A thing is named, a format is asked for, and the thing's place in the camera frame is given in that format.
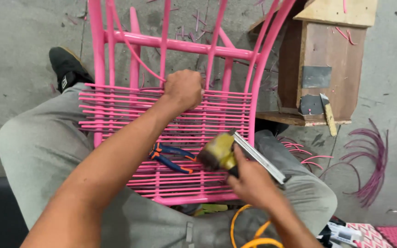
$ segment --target pliers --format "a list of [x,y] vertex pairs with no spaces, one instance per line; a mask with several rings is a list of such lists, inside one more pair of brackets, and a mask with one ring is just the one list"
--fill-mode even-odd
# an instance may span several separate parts
[[195,161],[196,156],[194,154],[190,153],[189,151],[185,151],[184,149],[165,146],[162,143],[157,142],[153,145],[153,149],[151,150],[150,155],[149,155],[149,157],[151,159],[156,160],[156,161],[166,165],[168,168],[170,168],[174,171],[178,171],[178,172],[181,172],[184,174],[192,173],[192,169],[184,168],[184,167],[177,165],[176,163],[173,163],[172,161],[170,161],[169,159],[167,159],[166,157],[161,155],[161,153],[182,155],[185,158]]

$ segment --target person's left hand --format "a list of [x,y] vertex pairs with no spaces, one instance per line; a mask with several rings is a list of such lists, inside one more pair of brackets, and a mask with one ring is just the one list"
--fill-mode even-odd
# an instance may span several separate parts
[[184,110],[195,109],[201,103],[202,89],[200,72],[192,70],[179,70],[169,74],[164,84],[164,96],[174,100]]

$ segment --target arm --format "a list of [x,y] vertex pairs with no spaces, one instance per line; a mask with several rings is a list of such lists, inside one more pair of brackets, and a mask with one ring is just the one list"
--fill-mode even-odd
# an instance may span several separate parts
[[50,199],[22,248],[99,247],[101,216],[167,124],[201,102],[200,73],[170,74],[165,93],[83,160]]
[[269,173],[259,163],[246,161],[237,145],[234,146],[234,153],[240,177],[229,176],[228,184],[242,200],[269,214],[284,247],[322,248],[274,185]]

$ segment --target shoe logo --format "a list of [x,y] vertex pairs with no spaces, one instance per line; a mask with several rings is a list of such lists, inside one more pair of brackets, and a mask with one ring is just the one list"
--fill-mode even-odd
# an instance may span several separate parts
[[67,86],[67,78],[66,76],[64,76],[62,79],[62,89],[65,89],[66,86]]

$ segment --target sneaker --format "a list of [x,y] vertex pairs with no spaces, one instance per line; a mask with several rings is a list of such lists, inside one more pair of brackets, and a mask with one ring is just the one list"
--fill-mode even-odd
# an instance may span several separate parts
[[77,82],[94,83],[93,78],[85,70],[79,57],[64,47],[53,47],[48,53],[52,68],[58,79],[58,91],[72,87]]

